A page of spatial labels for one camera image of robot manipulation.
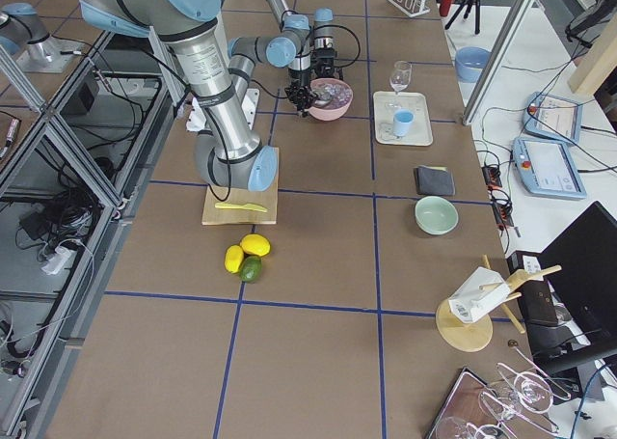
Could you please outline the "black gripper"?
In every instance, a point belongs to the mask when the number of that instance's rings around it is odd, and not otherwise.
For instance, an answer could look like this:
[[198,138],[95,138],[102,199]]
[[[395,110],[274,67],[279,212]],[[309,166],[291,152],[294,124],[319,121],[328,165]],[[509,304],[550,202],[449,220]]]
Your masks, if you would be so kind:
[[291,83],[284,88],[287,99],[297,110],[308,110],[317,100],[317,94],[310,86],[302,86],[299,83]]
[[332,47],[315,48],[311,53],[311,67],[317,78],[333,77],[335,75],[335,59],[337,53]]

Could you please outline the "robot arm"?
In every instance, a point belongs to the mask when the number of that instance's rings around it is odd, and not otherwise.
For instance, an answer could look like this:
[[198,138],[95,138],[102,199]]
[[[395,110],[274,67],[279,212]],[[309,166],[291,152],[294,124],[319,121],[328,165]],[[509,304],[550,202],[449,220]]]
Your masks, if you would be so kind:
[[309,21],[288,13],[285,0],[267,2],[280,33],[238,38],[222,51],[215,36],[221,0],[80,0],[94,27],[135,38],[155,33],[174,53],[205,115],[195,159],[212,185],[260,192],[276,178],[278,155],[250,128],[242,100],[256,64],[285,68],[306,52]]
[[281,31],[267,43],[267,61],[287,67],[291,83],[298,86],[308,86],[314,78],[333,77],[337,53],[332,10],[319,8],[309,20],[293,11],[286,0],[266,1]]

